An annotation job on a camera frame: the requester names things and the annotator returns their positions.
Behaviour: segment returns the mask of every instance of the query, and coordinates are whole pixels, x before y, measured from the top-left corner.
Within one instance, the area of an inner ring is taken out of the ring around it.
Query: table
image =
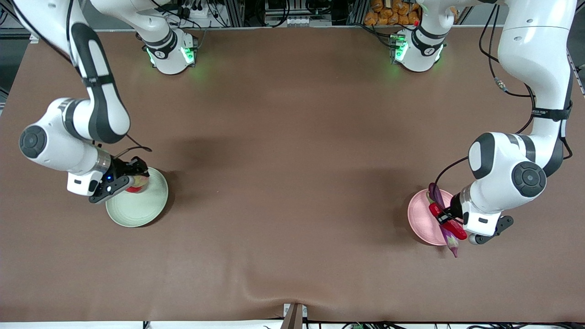
[[[494,85],[479,33],[453,29],[417,74],[361,29],[210,31],[177,76],[151,68],[133,33],[101,34],[130,133],[154,150],[133,155],[171,191],[132,229],[20,154],[52,100],[85,96],[66,61],[30,45],[0,119],[0,320],[243,320],[299,302],[324,321],[585,321],[577,87],[575,156],[506,212],[502,236],[454,259],[408,225],[410,198],[477,136],[528,118],[528,99]],[[441,186],[472,178],[462,164]]]

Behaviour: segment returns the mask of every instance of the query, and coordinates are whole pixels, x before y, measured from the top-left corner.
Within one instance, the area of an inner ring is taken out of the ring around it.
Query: cable
[[[184,19],[184,20],[186,20],[186,21],[187,21],[187,22],[189,22],[189,23],[192,23],[192,24],[194,24],[194,25],[197,25],[197,27],[198,27],[199,29],[201,29],[201,28],[202,28],[202,27],[201,27],[201,25],[197,24],[197,22],[194,22],[194,21],[192,21],[192,20],[190,20],[190,19],[187,19],[187,18],[183,18],[183,17],[181,17],[181,16],[177,15],[177,14],[176,14],[176,13],[174,13],[174,12],[170,12],[170,11],[168,11],[168,10],[164,9],[164,8],[163,8],[161,5],[157,4],[157,3],[156,3],[156,1],[154,1],[154,0],[150,0],[150,2],[152,2],[153,4],[155,4],[155,5],[156,5],[156,6],[157,6],[159,9],[162,9],[162,10],[163,10],[164,12],[166,12],[166,13],[169,13],[169,14],[171,14],[171,15],[175,15],[176,17],[179,17],[179,18],[181,18],[181,19]]]
[[[370,30],[370,28],[368,28],[366,25],[364,25],[364,24],[362,24],[362,23],[351,23],[350,25],[359,26],[359,27],[361,27],[362,29],[364,29],[364,30],[368,31],[368,33],[370,33],[370,34],[378,34],[379,36],[383,36],[383,37],[390,37],[390,35],[389,35],[389,34],[381,33],[381,32],[378,32],[378,31],[376,31],[376,30],[374,30],[374,29]]]
[[[291,12],[291,5],[288,3],[288,0],[283,0],[283,4],[283,18],[278,24],[274,25],[273,28],[277,28],[286,22],[288,19],[288,14]]]
[[[131,150],[136,150],[136,149],[143,149],[147,152],[152,152],[151,148],[147,148],[146,146],[142,146],[139,142],[137,142],[135,139],[133,139],[130,135],[126,134],[126,137],[128,137],[128,139],[130,139],[132,142],[134,142],[134,144],[136,144],[136,146],[132,146],[131,148],[127,148],[123,151],[121,151],[120,153],[118,153],[117,155],[115,155],[113,158],[117,159],[121,156],[123,156],[124,154],[128,153]]]
[[[254,14],[256,15],[256,19],[258,20],[258,22],[260,23],[261,26],[267,26],[266,22],[264,22],[264,19],[260,17],[260,5],[262,3],[262,0],[257,0],[256,1],[256,7],[254,8]]]
[[[2,10],[5,11],[6,13],[10,14],[12,17],[16,17],[16,14],[13,13],[10,9],[8,9],[8,7],[6,7],[5,5],[3,5],[0,2],[0,6],[2,7]]]
[[[199,50],[201,48],[201,46],[203,46],[203,41],[205,41],[205,36],[207,35],[207,30],[209,30],[210,27],[211,27],[211,21],[209,22],[209,27],[206,28],[205,31],[203,32],[203,37],[201,37],[201,41],[197,45],[197,50]]]
[[[73,67],[77,67],[77,61],[73,57],[73,49],[71,48],[71,36],[69,33],[69,24],[71,23],[71,10],[73,9],[73,0],[69,1],[69,7],[67,8],[67,20],[65,23],[65,39],[67,40],[67,48],[69,51],[69,61]]]
[[[370,34],[373,34],[373,35],[375,35],[375,36],[376,36],[376,38],[378,38],[378,41],[379,41],[381,44],[385,45],[385,46],[386,46],[386,47],[388,47],[388,48],[394,48],[392,45],[390,45],[390,44],[386,43],[386,42],[385,42],[385,41],[382,39],[382,37],[390,37],[390,35],[387,35],[387,34],[385,34],[385,33],[380,33],[380,32],[378,32],[378,31],[376,31],[376,30],[375,30],[375,28],[374,28],[374,26],[372,26],[372,27],[371,27],[371,30],[370,30],[370,29],[369,29],[369,28],[368,28],[366,25],[364,25],[364,24],[361,24],[361,23],[352,23],[351,25],[360,26],[362,29],[364,29],[364,30],[368,31]]]
[[[417,30],[416,28],[414,28],[414,29],[411,29],[411,28],[409,28],[408,26],[404,26],[404,25],[402,25],[402,24],[398,24],[398,23],[396,23],[396,24],[394,24],[394,25],[401,26],[401,27],[403,27],[403,28],[405,28],[406,30],[409,30],[409,31],[416,31],[416,30]]]
[[[560,139],[561,142],[563,142],[563,145],[565,146],[565,148],[567,149],[567,152],[569,153],[569,155],[567,155],[566,157],[564,157],[563,160],[566,160],[566,159],[572,157],[573,156],[573,151],[569,147],[569,143],[567,143],[567,137],[559,137],[559,139]]]
[[[217,4],[216,0],[207,0],[207,4],[208,4],[209,8],[211,8],[211,3],[213,3],[213,5],[214,5],[214,7],[215,7],[215,12],[217,13],[217,15],[218,15],[219,19],[221,19],[221,22],[219,21],[219,19],[218,19],[218,18],[217,18],[215,15],[213,15],[213,13],[212,13],[211,15],[212,15],[212,16],[215,18],[215,20],[216,20],[216,21],[217,21],[219,24],[221,24],[221,26],[223,26],[223,27],[225,27],[225,28],[228,28],[229,26],[228,26],[228,24],[227,24],[227,23],[226,23],[226,22],[223,20],[223,17],[221,16],[221,13],[220,13],[220,11],[219,11],[219,9],[218,9],[218,4]]]
[[[528,90],[528,93],[530,94],[530,99],[531,99],[531,101],[532,101],[532,108],[534,108],[534,107],[535,107],[534,93],[532,92],[532,90],[530,89],[530,87],[529,87],[529,86],[527,86],[527,85],[526,85],[526,88],[527,88],[527,90]],[[527,127],[530,125],[530,123],[532,122],[532,118],[533,118],[533,117],[532,117],[532,115],[531,115],[531,116],[530,116],[530,118],[528,118],[528,121],[527,121],[527,122],[524,124],[524,126],[522,126],[522,128],[520,128],[518,131],[516,131],[516,133],[522,133],[522,132],[523,132],[523,131],[524,131],[524,130],[525,130],[525,129],[526,129],[526,128],[527,128]],[[569,151],[568,144],[565,144],[565,147],[567,148],[567,151]],[[570,151],[569,151],[569,155],[568,155],[568,157],[571,157],[571,156],[573,156],[573,152],[570,152]],[[439,175],[437,176],[437,178],[435,179],[435,188],[436,188],[436,189],[438,189],[438,188],[439,188],[439,179],[441,179],[441,177],[443,176],[443,174],[444,174],[444,173],[446,173],[446,172],[447,172],[447,170],[449,170],[449,169],[451,169],[451,168],[455,167],[456,165],[458,165],[459,163],[461,163],[461,162],[463,162],[463,161],[465,161],[465,160],[467,160],[467,159],[469,159],[469,157],[468,157],[468,156],[466,156],[466,157],[462,157],[461,159],[459,159],[459,160],[457,160],[457,161],[455,161],[455,162],[451,163],[450,165],[446,166],[446,167],[445,167],[445,168],[444,168],[444,169],[443,169],[443,170],[442,170],[442,171],[439,173]],[[434,202],[436,202],[436,200],[434,199],[433,193],[431,193],[431,194],[430,194],[430,197],[431,197],[431,199],[432,199]],[[442,207],[441,207],[441,205],[440,205],[439,203],[437,203],[437,206],[439,206],[439,209],[441,209],[441,211],[443,212],[443,214],[445,214],[447,217],[449,217],[450,219],[452,219],[452,220],[454,220],[454,221],[456,221],[456,222],[458,222],[458,223],[460,223],[460,224],[462,224],[462,225],[463,225],[463,222],[462,222],[462,221],[460,221],[459,219],[457,219],[457,218],[455,218],[455,217],[453,217],[453,216],[449,215],[448,213],[446,213],[446,212],[445,212],[445,209],[444,209],[444,208],[442,208]]]
[[[488,27],[488,25],[490,24],[490,22],[491,22],[491,18],[493,17],[494,13],[495,13],[495,18],[494,18],[494,23],[493,23],[493,26],[492,26],[492,28],[491,28],[491,33],[490,33],[490,46],[489,46],[489,48],[488,48],[488,52],[486,52],[486,51],[483,49],[483,46],[482,46],[482,43],[483,43],[483,36],[486,34],[487,27]],[[501,89],[503,92],[505,92],[506,94],[508,94],[508,95],[510,95],[510,96],[516,96],[516,97],[530,97],[530,95],[520,95],[520,94],[514,94],[513,92],[509,92],[509,91],[508,91],[508,89],[506,88],[506,86],[505,86],[504,82],[503,82],[503,81],[501,81],[500,79],[498,79],[498,78],[495,76],[494,68],[493,68],[493,66],[492,66],[492,64],[491,64],[491,61],[493,60],[493,61],[495,61],[496,63],[499,63],[500,61],[499,61],[499,59],[498,59],[498,58],[496,58],[496,57],[494,57],[494,56],[492,56],[492,55],[491,55],[491,50],[492,50],[492,45],[493,45],[493,41],[494,41],[495,24],[496,24],[496,22],[498,21],[498,16],[499,16],[499,15],[500,15],[500,6],[499,6],[499,5],[494,5],[494,8],[492,8],[492,10],[491,10],[490,17],[487,19],[486,25],[484,25],[484,27],[483,27],[483,30],[481,31],[481,35],[480,35],[480,37],[479,37],[479,50],[480,50],[480,51],[481,51],[481,52],[482,52],[484,55],[486,55],[486,56],[487,56],[487,58],[488,58],[488,65],[489,65],[489,67],[490,67],[491,76],[492,76],[492,78],[494,78],[494,81],[495,81],[495,83],[498,85],[498,87],[499,87],[499,88],[500,88],[500,89]]]
[[[378,38],[378,41],[385,45],[388,48],[392,48],[392,46],[390,46],[388,43],[386,43],[384,40],[382,40],[382,37],[374,30],[374,26],[371,27],[372,32],[374,32],[374,35],[376,36],[376,38]]]
[[[6,13],[6,16],[4,16],[4,19],[2,22],[0,22],[0,25],[4,24],[4,22],[6,22],[6,18],[8,18],[8,12],[5,12],[4,9],[0,9],[0,19],[2,19],[2,15],[4,15],[4,13]]]
[[[329,6],[327,7],[327,9],[324,9],[323,11],[319,12],[319,9],[317,8],[316,4],[315,7],[313,9],[310,8],[309,4],[313,2],[313,0],[308,0],[305,1],[305,9],[308,10],[308,12],[310,12],[313,15],[324,15],[326,13],[330,13],[331,12],[331,6],[332,6],[332,2],[329,3]]]

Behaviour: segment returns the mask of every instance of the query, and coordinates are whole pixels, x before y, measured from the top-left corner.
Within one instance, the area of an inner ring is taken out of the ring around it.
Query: cable clip
[[[499,89],[502,89],[503,92],[508,92],[508,88],[506,88],[506,84],[502,80],[500,80],[500,78],[494,77],[494,81]]]
[[[567,120],[573,108],[573,101],[569,101],[566,109],[533,108],[532,116],[535,118],[552,119],[553,121]]]
[[[113,76],[108,74],[107,76],[81,78],[81,82],[87,88],[97,88],[103,84],[113,83]]]

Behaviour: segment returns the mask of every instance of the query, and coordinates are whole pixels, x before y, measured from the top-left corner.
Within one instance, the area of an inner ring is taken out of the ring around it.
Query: black strap
[[[108,74],[107,76],[87,77],[81,78],[81,81],[88,88],[97,88],[103,84],[113,83],[113,76]]]
[[[424,43],[418,38],[416,33],[412,34],[412,44],[421,52],[421,55],[425,57],[433,56],[443,45],[441,42],[435,45]]]
[[[175,49],[175,47],[177,46],[177,41],[178,41],[177,34],[173,30],[171,30],[170,36],[171,36],[170,42],[168,44],[166,44],[162,48],[154,48],[152,46],[154,43],[145,42],[145,44],[147,46],[147,49],[149,50],[150,54],[152,54],[154,57],[156,57],[158,59],[166,59],[166,58],[168,58],[168,54],[170,54],[170,52],[172,52],[173,49]]]
[[[567,120],[573,108],[573,101],[569,102],[569,107],[566,109],[548,109],[548,108],[533,108],[532,116],[534,118],[552,119],[553,121]]]
[[[443,39],[444,37],[446,37],[449,34],[449,32],[443,33],[441,35],[433,34],[429,31],[425,30],[424,28],[422,28],[422,26],[420,24],[417,26],[417,29],[413,31],[413,33],[416,33],[416,31],[420,31],[422,33],[422,35],[426,36],[429,39]]]

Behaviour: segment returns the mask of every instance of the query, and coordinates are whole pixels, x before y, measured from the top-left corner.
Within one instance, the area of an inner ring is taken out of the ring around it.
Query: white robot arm
[[[116,17],[136,30],[146,45],[150,61],[164,74],[177,74],[194,65],[196,39],[181,29],[172,29],[154,8],[170,0],[91,0],[104,15]]]
[[[130,128],[97,34],[88,26],[77,0],[15,0],[23,26],[67,54],[87,88],[89,99],[59,98],[45,115],[25,128],[20,149],[31,161],[68,172],[67,189],[101,203],[148,176],[139,158],[124,162],[92,141],[115,143]]]
[[[422,29],[408,34],[414,47],[408,49],[402,65],[413,71],[429,69],[436,55],[424,56],[425,46],[417,46],[419,35],[444,37],[452,25],[448,7],[456,0],[417,0],[425,14]],[[494,0],[466,1],[466,5]],[[469,166],[476,181],[457,194],[446,211],[463,219],[471,232],[490,237],[504,210],[519,207],[537,198],[546,187],[546,178],[563,161],[566,120],[571,102],[572,71],[566,53],[569,29],[576,8],[575,0],[505,0],[510,8],[498,47],[504,70],[527,84],[536,96],[532,109],[534,125],[529,135],[488,132],[479,136],[469,149]],[[430,44],[431,38],[424,39]],[[440,50],[441,38],[435,43]]]

